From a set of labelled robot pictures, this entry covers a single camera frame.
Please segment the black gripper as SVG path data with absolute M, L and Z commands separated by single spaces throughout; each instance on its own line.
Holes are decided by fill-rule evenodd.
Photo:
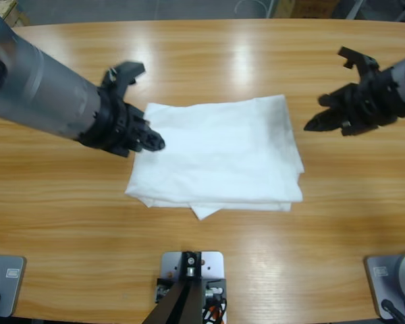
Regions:
M 391 73 L 385 70 L 324 94 L 319 104 L 327 109 L 314 115 L 304 131 L 340 129 L 344 136 L 356 136 L 390 125 L 405 117 L 405 102 L 397 89 Z
M 113 91 L 98 88 L 100 109 L 93 113 L 94 123 L 79 135 L 84 146 L 127 157 L 130 151 L 150 152 L 164 149 L 164 139 L 149 129 L 144 113 L 133 105 L 125 103 Z

